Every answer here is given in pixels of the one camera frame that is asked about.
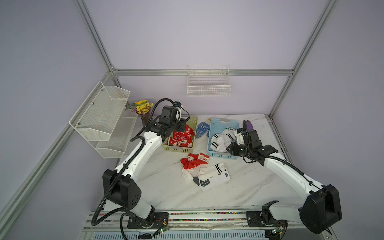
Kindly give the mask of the white sock black stripes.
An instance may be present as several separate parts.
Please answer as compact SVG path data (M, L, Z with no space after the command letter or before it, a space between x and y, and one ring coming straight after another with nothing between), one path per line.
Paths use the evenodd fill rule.
M237 130L233 128L225 128L221 134L214 134L211 138L211 144L209 148L212 151L225 153L227 152L227 147L231 143L237 142Z

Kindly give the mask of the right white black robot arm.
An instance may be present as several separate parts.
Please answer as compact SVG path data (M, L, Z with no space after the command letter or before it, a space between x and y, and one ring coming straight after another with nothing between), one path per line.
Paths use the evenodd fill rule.
M333 185L313 180L271 145L263 145L250 121L243 121L237 130L237 141L227 147L232 156L242 157L247 164L259 163L286 182L302 199L299 205L282 204L275 200L262 206L260 221L271 227L278 223L303 224L314 234L327 231L342 218L340 195Z

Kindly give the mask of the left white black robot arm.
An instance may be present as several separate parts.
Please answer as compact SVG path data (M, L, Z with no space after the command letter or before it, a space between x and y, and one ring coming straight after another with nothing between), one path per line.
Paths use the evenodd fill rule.
M169 98L160 99L164 106L159 116L150 115L143 128L131 139L139 141L122 164L114 170L107 169L103 174L104 196L92 217L91 225L97 226L109 216L121 212L138 221L141 227L148 228L155 222L155 208L142 199L142 191L136 181L153 153L174 132L184 132L188 118L182 118L184 111L181 102Z

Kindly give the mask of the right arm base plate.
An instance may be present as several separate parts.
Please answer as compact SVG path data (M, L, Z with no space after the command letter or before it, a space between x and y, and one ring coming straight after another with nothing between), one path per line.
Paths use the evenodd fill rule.
M272 215L264 211L247 211L246 219L250 228L254 227L286 227L285 220L275 220Z

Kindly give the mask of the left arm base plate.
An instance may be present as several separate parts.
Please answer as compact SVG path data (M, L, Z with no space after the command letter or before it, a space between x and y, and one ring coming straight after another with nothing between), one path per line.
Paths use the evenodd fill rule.
M146 219L138 216L130 217L127 223L128 229L159 229L168 224L169 213L154 212L150 213Z

